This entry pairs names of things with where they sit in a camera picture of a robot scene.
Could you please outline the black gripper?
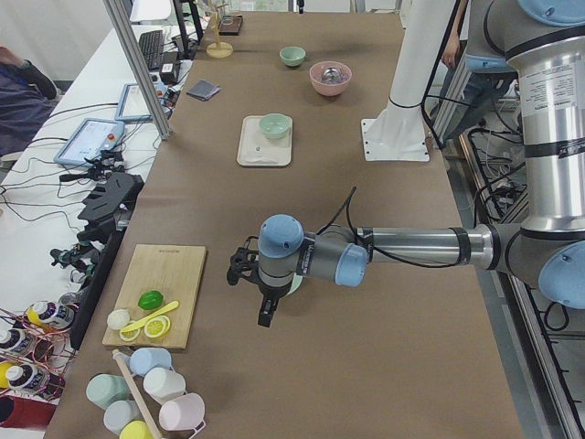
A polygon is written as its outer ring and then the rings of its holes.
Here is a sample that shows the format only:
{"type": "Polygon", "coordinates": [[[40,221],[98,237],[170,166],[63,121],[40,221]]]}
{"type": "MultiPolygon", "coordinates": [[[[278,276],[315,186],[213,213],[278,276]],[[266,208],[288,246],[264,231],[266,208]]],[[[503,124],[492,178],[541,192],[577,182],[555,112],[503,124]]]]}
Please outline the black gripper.
{"type": "MultiPolygon", "coordinates": [[[[257,239],[257,236],[249,236],[244,243],[238,247],[236,252],[230,256],[229,268],[227,271],[227,282],[229,285],[237,285],[240,279],[251,284],[260,284],[259,251],[250,248],[251,242],[257,239]]],[[[261,327],[271,326],[279,301],[280,297],[278,293],[268,292],[263,294],[258,316],[258,324],[261,327]]]]}

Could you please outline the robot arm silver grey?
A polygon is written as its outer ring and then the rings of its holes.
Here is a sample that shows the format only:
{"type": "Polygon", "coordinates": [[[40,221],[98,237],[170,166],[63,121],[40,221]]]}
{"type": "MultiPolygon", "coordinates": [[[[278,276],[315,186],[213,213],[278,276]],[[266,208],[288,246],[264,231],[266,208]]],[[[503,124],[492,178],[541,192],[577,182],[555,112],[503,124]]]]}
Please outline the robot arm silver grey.
{"type": "Polygon", "coordinates": [[[584,4],[474,1],[464,61],[475,73],[519,79],[529,212],[519,224],[416,230],[266,219],[258,246],[232,255],[227,279],[256,284],[271,323],[295,276],[361,283],[389,258],[425,268],[473,264],[515,276],[551,301],[584,306],[584,4]]]}

